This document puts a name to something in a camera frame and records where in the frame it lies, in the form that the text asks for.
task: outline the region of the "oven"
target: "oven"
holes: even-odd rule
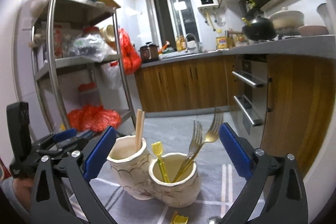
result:
[[[254,148],[259,148],[267,112],[266,56],[237,56],[232,74],[238,85],[238,93],[233,96],[236,105],[232,114],[238,135],[246,138]]]

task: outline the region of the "stainless steel shelving rack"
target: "stainless steel shelving rack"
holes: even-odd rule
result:
[[[40,81],[42,79],[50,78],[52,91],[56,99],[58,111],[60,113],[62,122],[65,128],[69,129],[70,125],[67,117],[67,111],[64,106],[57,76],[87,68],[90,72],[91,79],[95,81],[95,70],[93,68],[95,66],[100,66],[101,64],[115,60],[119,60],[121,79],[125,90],[126,100],[128,103],[128,109],[116,109],[116,111],[119,112],[122,123],[131,117],[135,127],[136,118],[134,114],[134,108],[127,84],[124,66],[121,60],[121,48],[116,14],[117,8],[119,7],[112,8],[101,5],[98,6],[95,2],[90,0],[49,0],[49,5],[46,5],[40,15],[36,18],[36,20],[34,20],[32,24],[32,38],[34,38],[35,26],[41,24],[42,21],[47,22],[47,63],[44,64],[42,68],[38,69],[37,49],[35,48],[31,51],[31,60],[38,102],[50,133],[55,132],[57,129],[53,128],[47,115],[46,105],[44,104],[41,95]],[[93,62],[92,60],[83,56],[55,59],[53,35],[54,21],[67,22],[70,23],[71,26],[74,28],[82,29],[84,26],[96,25],[109,17],[113,18],[113,24],[115,26],[114,29],[117,54],[109,55],[103,60],[102,63]]]

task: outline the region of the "blue gripper pad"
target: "blue gripper pad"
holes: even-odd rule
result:
[[[87,182],[98,176],[103,164],[106,162],[107,156],[116,142],[116,139],[117,134],[115,129],[113,127],[107,128],[103,133],[103,136],[93,148],[92,152],[86,158],[83,177]]]
[[[76,135],[77,135],[77,130],[75,128],[71,128],[71,129],[55,134],[53,139],[55,143],[60,143],[62,141],[75,137]]]
[[[244,148],[238,141],[240,138],[232,130],[228,123],[224,123],[219,128],[219,139],[222,142],[226,152],[228,153],[236,171],[240,177],[249,181],[253,176],[253,160],[245,152]]]

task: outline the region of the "pressure cooker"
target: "pressure cooker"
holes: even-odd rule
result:
[[[146,42],[146,45],[140,47],[139,51],[143,63],[159,60],[158,46],[153,42]]]

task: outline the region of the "gray sleeve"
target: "gray sleeve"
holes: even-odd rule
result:
[[[9,203],[12,205],[16,213],[27,223],[30,222],[30,214],[22,207],[20,202],[17,200],[14,189],[13,189],[13,178],[10,177],[4,181],[0,181],[0,187],[8,199]]]

